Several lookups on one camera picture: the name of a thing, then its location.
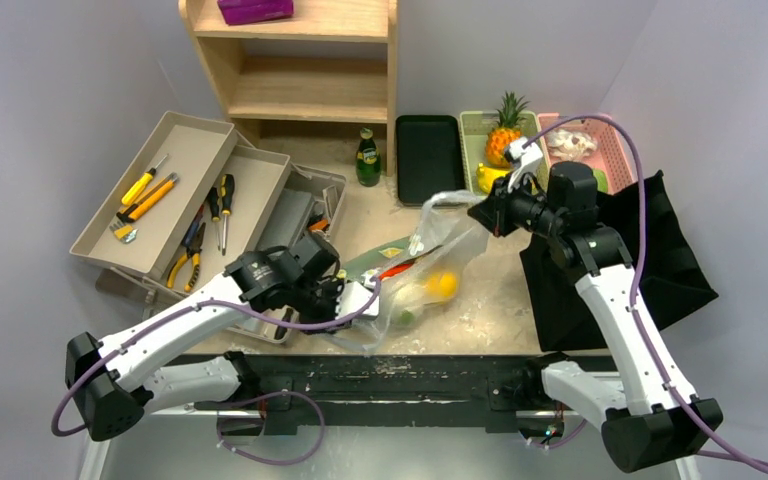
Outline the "clear plastic grocery bag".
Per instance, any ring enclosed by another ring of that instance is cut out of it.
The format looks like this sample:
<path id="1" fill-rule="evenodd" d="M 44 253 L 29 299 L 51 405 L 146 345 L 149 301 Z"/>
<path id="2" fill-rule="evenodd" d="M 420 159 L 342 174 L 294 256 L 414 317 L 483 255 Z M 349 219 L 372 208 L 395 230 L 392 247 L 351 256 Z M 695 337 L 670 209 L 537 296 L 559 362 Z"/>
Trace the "clear plastic grocery bag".
<path id="1" fill-rule="evenodd" d="M 436 301 L 426 294 L 424 284 L 433 273 L 453 271 L 460 288 L 466 266 L 486 251 L 489 233 L 466 213 L 484 198 L 467 190 L 435 194 L 422 205 L 410 236 L 350 261 L 343 268 L 348 280 L 370 284 L 373 276 L 380 279 L 378 315 L 360 317 L 320 337 L 342 349 L 371 354 L 387 337 L 407 333 L 453 300 L 457 294 Z"/>

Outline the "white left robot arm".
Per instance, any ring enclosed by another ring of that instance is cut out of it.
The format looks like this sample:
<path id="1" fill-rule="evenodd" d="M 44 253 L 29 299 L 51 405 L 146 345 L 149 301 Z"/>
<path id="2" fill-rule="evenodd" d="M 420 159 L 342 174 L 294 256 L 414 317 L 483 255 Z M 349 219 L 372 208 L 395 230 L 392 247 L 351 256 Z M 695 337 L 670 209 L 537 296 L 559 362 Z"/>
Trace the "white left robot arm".
<path id="1" fill-rule="evenodd" d="M 201 363 L 172 360 L 246 318 L 286 329 L 327 333 L 372 314 L 382 282 L 338 277 L 339 254 L 322 235 L 303 235 L 290 247 L 247 251 L 196 292 L 122 332 L 97 339 L 82 333 L 67 344 L 66 396 L 51 431 L 85 431 L 101 442 L 145 415 L 188 403 L 244 409 L 261 402 L 259 376 L 240 354 Z"/>

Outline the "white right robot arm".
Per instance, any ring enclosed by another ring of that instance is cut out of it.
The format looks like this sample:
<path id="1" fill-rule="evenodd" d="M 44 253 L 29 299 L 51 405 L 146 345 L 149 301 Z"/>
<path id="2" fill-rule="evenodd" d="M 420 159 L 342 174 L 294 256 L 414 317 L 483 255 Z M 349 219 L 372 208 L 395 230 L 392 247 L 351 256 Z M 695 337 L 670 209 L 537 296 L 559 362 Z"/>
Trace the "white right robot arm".
<path id="1" fill-rule="evenodd" d="M 552 262 L 575 287 L 611 352 L 623 383 L 612 389 L 562 353 L 526 364 L 517 391 L 531 405 L 560 402 L 598 428 L 618 469 L 632 473 L 696 455 L 723 421 L 714 399 L 701 399 L 676 367 L 640 293 L 621 235 L 598 219 L 590 167 L 560 162 L 540 192 L 520 161 L 524 138 L 506 153 L 514 170 L 496 179 L 468 210 L 496 237 L 522 228 L 546 241 Z"/>

